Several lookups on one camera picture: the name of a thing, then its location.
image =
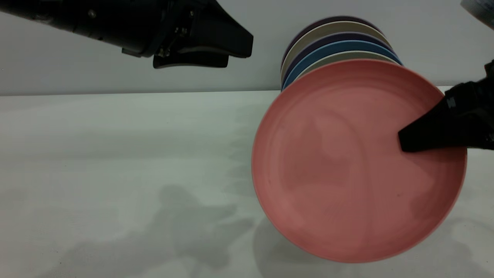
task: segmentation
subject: white wall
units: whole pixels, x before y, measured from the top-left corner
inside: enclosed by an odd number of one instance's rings
[[[354,15],[377,25],[405,65],[437,85],[482,78],[494,58],[494,31],[460,0],[220,0],[251,33],[249,59],[227,69],[175,67],[51,27],[0,14],[0,93],[101,93],[266,90],[279,87],[290,40],[327,16]]]

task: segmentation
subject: pink plate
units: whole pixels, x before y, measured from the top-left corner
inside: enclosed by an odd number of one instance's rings
[[[466,148],[403,153],[398,131],[443,95],[393,63],[347,60],[292,83],[266,112],[252,151],[259,202],[309,253],[370,262],[404,252],[448,215]]]

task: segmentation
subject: robotic arm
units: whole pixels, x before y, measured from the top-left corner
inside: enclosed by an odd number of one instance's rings
[[[494,0],[463,0],[461,5],[494,29]],[[401,148],[417,152],[466,146],[494,150],[494,60],[487,77],[454,86],[427,114],[398,133]]]
[[[221,68],[252,53],[252,34],[216,0],[0,0],[0,11],[153,56],[154,68]]]

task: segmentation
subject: white table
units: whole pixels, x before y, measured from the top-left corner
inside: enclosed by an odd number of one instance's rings
[[[277,91],[0,97],[2,278],[494,278],[494,152],[426,241],[341,264],[269,223],[250,177]]]

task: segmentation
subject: plate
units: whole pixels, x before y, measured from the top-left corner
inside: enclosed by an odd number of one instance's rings
[[[385,42],[388,46],[391,47],[385,36],[369,25],[354,21],[331,22],[312,29],[311,31],[303,35],[299,40],[297,40],[288,50],[286,57],[283,59],[282,69],[288,66],[299,52],[301,52],[304,48],[306,48],[314,41],[317,41],[322,37],[342,32],[367,34]]]
[[[405,67],[376,60],[323,66],[264,115],[252,179],[288,240],[348,263],[402,253],[429,236],[460,192],[466,148],[403,153],[398,131],[442,99]]]
[[[386,61],[390,63],[395,63],[391,58],[388,58],[384,55],[377,54],[374,52],[369,52],[369,51],[345,51],[345,52],[340,52],[337,54],[330,55],[328,57],[322,58],[319,61],[313,63],[312,65],[308,66],[302,73],[300,73],[295,79],[297,80],[300,78],[302,75],[307,74],[317,68],[320,68],[324,65],[328,65],[331,63],[339,62],[339,61],[344,61],[344,60],[350,60],[350,59],[375,59],[375,60],[380,60],[380,61]]]
[[[321,25],[325,25],[325,24],[328,24],[328,23],[331,23],[331,22],[336,22],[336,21],[354,21],[354,22],[358,22],[358,23],[362,23],[362,24],[365,24],[365,25],[368,25],[374,29],[376,29],[377,31],[379,31],[381,34],[381,30],[379,30],[379,28],[377,28],[375,25],[373,25],[372,23],[362,19],[362,18],[358,18],[358,17],[353,17],[353,16],[333,16],[333,17],[328,17],[328,18],[323,18],[319,21],[316,21],[314,23],[312,23],[311,25],[305,27],[302,31],[300,31],[300,33],[298,33],[295,38],[290,42],[290,44],[288,45],[287,49],[285,50],[285,53],[283,54],[283,61],[285,60],[285,57],[287,56],[288,54],[288,51],[290,50],[290,48],[300,39],[302,38],[305,34],[307,34],[309,31],[311,31],[312,29],[316,28],[316,27],[319,27]]]
[[[336,43],[322,46],[311,52],[309,55],[305,56],[303,59],[301,59],[300,62],[298,62],[293,67],[293,69],[287,73],[282,89],[284,90],[288,85],[290,85],[295,80],[295,78],[300,73],[302,73],[307,67],[319,61],[320,59],[339,52],[351,51],[351,50],[361,50],[361,51],[378,53],[393,59],[400,65],[402,64],[400,59],[393,52],[389,51],[388,49],[382,46],[369,42],[357,41],[357,40],[339,41]]]
[[[364,41],[364,42],[373,43],[373,44],[376,44],[378,46],[382,46],[385,49],[394,53],[394,51],[392,50],[392,48],[390,46],[388,46],[383,41],[374,38],[373,36],[363,34],[363,33],[355,33],[355,32],[336,33],[333,35],[322,37],[321,39],[309,44],[306,48],[304,48],[302,51],[300,51],[295,56],[295,58],[292,60],[292,62],[290,62],[289,64],[285,63],[281,69],[282,84],[285,81],[286,73],[290,72],[293,69],[293,67],[298,62],[300,62],[300,60],[303,59],[305,56],[309,55],[311,52],[313,52],[314,50],[316,50],[322,46],[332,44],[332,43],[335,43],[338,41],[348,41],[348,40],[357,40],[357,41]]]

